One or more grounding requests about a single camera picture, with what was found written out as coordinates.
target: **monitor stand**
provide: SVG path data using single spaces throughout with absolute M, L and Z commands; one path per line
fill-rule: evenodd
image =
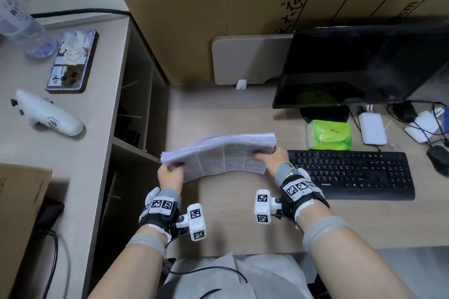
M 300 111 L 307 123 L 310 123 L 312 120 L 347 122 L 349 118 L 349 108 L 346 105 L 300 108 Z

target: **water bottle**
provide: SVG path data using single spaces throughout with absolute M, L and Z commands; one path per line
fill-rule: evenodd
M 36 58 L 51 56 L 58 48 L 58 42 L 17 0 L 0 0 L 0 33 Z

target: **stack of paper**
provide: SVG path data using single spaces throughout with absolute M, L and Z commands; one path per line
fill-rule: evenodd
M 276 145 L 274 133 L 213 136 L 187 148 L 163 152 L 161 162 L 169 166 L 184 163 L 184 182 L 226 171 L 265 173 L 265 165 L 252 158 L 254 152 L 271 154 Z

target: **person's left arm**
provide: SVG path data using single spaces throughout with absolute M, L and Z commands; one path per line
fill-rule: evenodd
M 164 164 L 159 168 L 158 179 L 161 193 L 176 191 L 181 194 L 184 167 L 170 171 Z M 147 240 L 154 238 L 154 245 L 164 249 L 167 237 L 147 225 L 139 228 L 137 234 L 145 234 Z M 147 244 L 130 243 L 120 253 L 103 278 L 93 289 L 88 299 L 149 299 L 157 291 L 161 275 L 162 255 Z

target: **phone case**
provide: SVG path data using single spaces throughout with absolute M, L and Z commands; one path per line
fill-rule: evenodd
M 45 90 L 49 93 L 84 92 L 97 41 L 95 30 L 65 31 Z

